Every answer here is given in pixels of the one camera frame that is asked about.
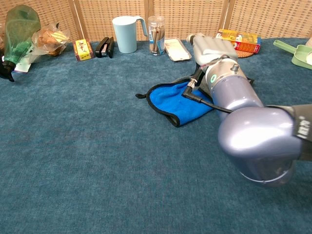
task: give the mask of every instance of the wicker screen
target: wicker screen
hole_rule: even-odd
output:
[[[114,36],[112,24],[117,16],[144,18],[144,0],[79,0],[82,18],[90,41],[101,41]],[[137,39],[146,40],[140,22],[136,23]]]
[[[307,38],[312,30],[311,0],[235,0],[229,29],[262,38]]]
[[[78,31],[68,0],[0,0],[0,24],[4,25],[6,13],[20,4],[30,6],[38,13],[41,26],[59,22],[60,30],[70,30],[71,40],[78,39]]]
[[[215,36],[224,0],[154,0],[154,14],[165,17],[166,37],[191,33]]]

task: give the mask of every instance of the blue carpet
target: blue carpet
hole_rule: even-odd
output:
[[[239,60],[260,99],[312,103],[312,70],[273,41]],[[280,188],[249,183],[218,146],[216,111],[176,128],[135,97],[195,70],[148,50],[77,62],[68,46],[0,80],[0,233],[311,233],[312,164]]]

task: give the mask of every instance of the round mat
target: round mat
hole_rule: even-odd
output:
[[[236,50],[236,53],[238,54],[239,58],[247,58],[247,57],[254,55],[252,52],[246,52],[246,51],[240,51],[240,50]]]

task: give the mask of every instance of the blue microfiber cloth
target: blue microfiber cloth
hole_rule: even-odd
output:
[[[174,83],[158,84],[152,87],[147,94],[136,94],[136,97],[146,98],[155,111],[164,114],[174,126],[179,127],[212,110],[205,104],[182,96],[189,80],[186,78]],[[194,90],[193,94],[211,102],[207,93],[200,89]]]

